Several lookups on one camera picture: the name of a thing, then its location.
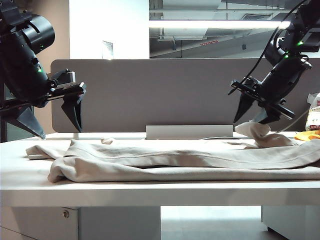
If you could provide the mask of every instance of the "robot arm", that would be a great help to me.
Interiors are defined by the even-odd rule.
[[[311,69],[307,55],[318,52],[320,48],[320,2],[310,0],[299,7],[294,14],[285,36],[278,38],[281,30],[268,43],[265,58],[273,69],[259,81],[250,76],[244,81],[234,80],[231,86],[241,91],[239,107],[234,118],[236,123],[251,107],[254,101],[262,108],[254,122],[262,124],[278,121],[280,116],[292,119],[295,114],[283,107],[288,95],[298,83],[305,70]]]
[[[43,108],[48,101],[63,98],[63,111],[81,131],[86,85],[76,84],[75,73],[67,69],[48,78],[36,57],[55,40],[49,21],[28,11],[20,13],[14,0],[1,0],[0,19],[0,83],[15,97],[0,102],[1,119],[45,138],[30,107]]]

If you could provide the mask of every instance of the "cable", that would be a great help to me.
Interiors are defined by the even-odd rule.
[[[303,1],[301,1],[299,4],[297,4],[290,12],[287,13],[287,15],[284,17],[284,19],[283,19],[281,22],[285,21],[297,8],[299,8],[299,7],[300,7],[302,4],[304,4],[306,1],[308,1],[308,0],[303,0]],[[253,68],[251,69],[251,71],[250,71],[250,72],[243,78],[243,80],[240,82],[241,84],[243,84],[244,81],[245,81],[247,78],[249,78],[250,75],[253,73],[253,71],[257,68],[257,66],[258,66],[259,63],[261,62],[262,58],[264,57],[264,55],[265,55],[265,53],[266,53],[266,51],[267,51],[267,49],[268,49],[269,43],[272,41],[272,39],[274,38],[274,36],[275,36],[276,33],[278,32],[278,30],[279,30],[279,27],[277,27],[277,28],[273,31],[273,33],[272,33],[269,41],[267,42],[267,44],[266,44],[266,46],[265,46],[265,48],[264,48],[261,56],[259,57],[258,61],[257,61],[256,64],[253,66]],[[228,95],[231,95],[235,90],[237,90],[237,89],[236,89],[236,88],[231,89],[231,90],[229,91]]]
[[[307,111],[305,111],[304,113],[302,113],[296,120],[294,120],[294,122],[292,122],[291,124],[289,124],[288,126],[286,126],[284,129],[281,129],[280,131],[277,131],[276,134],[279,134],[281,132],[284,132],[285,130],[287,130],[288,128],[292,127],[294,124],[296,124],[304,115],[306,115],[309,112],[309,108]]]
[[[206,137],[200,140],[221,140],[221,139],[231,139],[231,140],[240,140],[240,139],[249,139],[248,136],[244,137],[236,137],[236,136],[213,136],[213,137]]]

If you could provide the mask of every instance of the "ceiling light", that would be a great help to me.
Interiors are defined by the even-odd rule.
[[[286,29],[290,21],[245,21],[245,20],[150,20],[149,28],[170,29]]]

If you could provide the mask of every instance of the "beige fabric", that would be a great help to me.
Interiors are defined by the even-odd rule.
[[[234,130],[238,134],[242,134],[254,139],[255,144],[259,148],[273,148],[299,145],[299,143],[294,139],[290,139],[282,134],[268,134],[271,129],[267,124],[249,121],[236,126]]]
[[[34,146],[30,159],[54,159],[48,180],[205,181],[320,179],[320,139],[299,145],[270,128],[246,123],[237,132],[253,140],[72,140],[64,149]]]

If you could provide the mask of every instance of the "plastic bag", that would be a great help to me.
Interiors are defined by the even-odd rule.
[[[311,104],[311,106],[306,120],[305,130],[320,130],[320,93],[309,94],[307,102]]]

